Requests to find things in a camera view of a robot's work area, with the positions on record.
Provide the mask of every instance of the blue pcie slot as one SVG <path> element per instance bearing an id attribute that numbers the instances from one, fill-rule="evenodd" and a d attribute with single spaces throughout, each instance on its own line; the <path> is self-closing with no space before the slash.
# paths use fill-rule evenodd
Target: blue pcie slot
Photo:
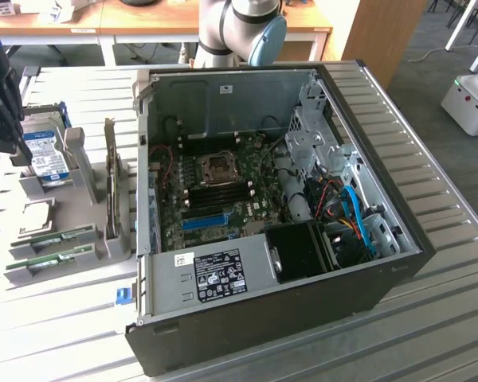
<path id="1" fill-rule="evenodd" d="M 227 214 L 203 217 L 202 219 L 184 220 L 182 222 L 182 230 L 190 231 L 193 229 L 204 229 L 210 227 L 221 227 L 228 225 L 229 217 Z"/>

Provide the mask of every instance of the blue latch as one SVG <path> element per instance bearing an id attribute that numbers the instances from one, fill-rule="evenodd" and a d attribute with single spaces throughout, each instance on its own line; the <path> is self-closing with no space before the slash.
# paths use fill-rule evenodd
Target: blue latch
<path id="1" fill-rule="evenodd" d="M 117 299 L 115 301 L 116 305 L 126 305 L 133 302 L 133 295 L 131 293 L 131 288 L 119 288 L 117 289 Z"/>

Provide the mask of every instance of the metal table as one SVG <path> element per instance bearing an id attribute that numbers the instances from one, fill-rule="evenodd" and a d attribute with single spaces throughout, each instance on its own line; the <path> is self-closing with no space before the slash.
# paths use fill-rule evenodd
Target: metal table
<path id="1" fill-rule="evenodd" d="M 155 380 L 478 378 L 478 217 L 366 68 L 353 61 L 326 66 L 438 253 L 370 312 Z M 133 74 L 131 68 L 44 68 L 22 87 L 30 104 L 66 101 L 73 126 L 88 137 L 92 162 L 104 159 L 101 127 L 114 116 L 134 199 Z M 0 162 L 0 191 L 11 190 L 0 193 L 0 214 L 18 196 L 16 176 L 8 161 Z M 0 235 L 7 221 L 0 219 Z M 0 275 L 6 257 L 0 253 Z M 132 259 L 16 289 L 0 277 L 0 380 L 144 380 L 115 332 L 121 327 L 115 290 L 134 276 Z"/>

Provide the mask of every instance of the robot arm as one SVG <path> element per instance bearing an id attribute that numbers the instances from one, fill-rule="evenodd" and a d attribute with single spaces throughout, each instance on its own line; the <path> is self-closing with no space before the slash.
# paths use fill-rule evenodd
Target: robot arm
<path id="1" fill-rule="evenodd" d="M 17 74 L 0 42 L 0 153 L 10 154 L 14 166 L 28 166 L 32 153 L 23 140 L 24 119 Z"/>
<path id="2" fill-rule="evenodd" d="M 201 0 L 195 68 L 271 64 L 281 51 L 287 22 L 278 0 Z"/>

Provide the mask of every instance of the motherboard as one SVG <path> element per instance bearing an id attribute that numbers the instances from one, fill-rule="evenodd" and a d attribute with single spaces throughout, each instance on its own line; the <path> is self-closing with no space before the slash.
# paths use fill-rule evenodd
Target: motherboard
<path id="1" fill-rule="evenodd" d="M 185 139 L 151 148 L 163 251 L 256 235 L 290 219 L 262 133 Z"/>

